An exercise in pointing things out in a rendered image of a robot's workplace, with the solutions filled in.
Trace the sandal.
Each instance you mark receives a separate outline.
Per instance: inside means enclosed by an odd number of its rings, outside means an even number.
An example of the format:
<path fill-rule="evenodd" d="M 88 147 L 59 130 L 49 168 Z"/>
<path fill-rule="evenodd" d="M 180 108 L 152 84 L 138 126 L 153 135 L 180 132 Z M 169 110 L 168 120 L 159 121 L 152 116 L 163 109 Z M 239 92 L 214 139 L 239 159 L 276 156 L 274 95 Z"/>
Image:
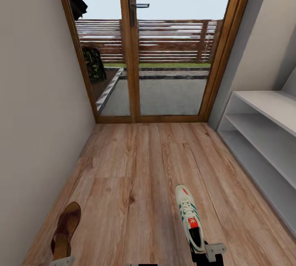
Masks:
<path fill-rule="evenodd" d="M 53 261 L 71 256 L 71 239 L 74 231 L 79 225 L 81 218 L 81 207 L 77 202 L 71 202 L 61 213 L 58 227 L 51 241 Z"/>

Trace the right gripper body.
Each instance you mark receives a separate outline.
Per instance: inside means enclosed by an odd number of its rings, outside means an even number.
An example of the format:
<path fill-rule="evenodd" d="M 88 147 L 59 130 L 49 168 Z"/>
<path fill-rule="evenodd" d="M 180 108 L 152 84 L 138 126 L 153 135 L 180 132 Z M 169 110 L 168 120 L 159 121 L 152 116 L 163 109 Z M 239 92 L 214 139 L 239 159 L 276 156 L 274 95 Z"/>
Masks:
<path fill-rule="evenodd" d="M 199 255 L 196 255 L 197 266 L 224 266 L 222 254 L 216 254 L 215 257 L 215 262 L 209 262 L 206 258 L 206 254 L 200 253 Z"/>

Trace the gym shoe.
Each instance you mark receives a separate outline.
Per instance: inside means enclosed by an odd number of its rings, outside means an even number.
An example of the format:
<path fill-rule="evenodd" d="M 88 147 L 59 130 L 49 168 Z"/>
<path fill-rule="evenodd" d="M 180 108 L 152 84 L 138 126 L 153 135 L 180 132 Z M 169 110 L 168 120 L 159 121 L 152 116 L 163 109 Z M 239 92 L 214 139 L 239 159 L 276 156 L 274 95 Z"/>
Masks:
<path fill-rule="evenodd" d="M 179 184 L 176 187 L 176 201 L 180 209 L 185 236 L 188 244 L 192 244 L 196 253 L 204 251 L 204 236 L 194 199 L 189 189 Z"/>

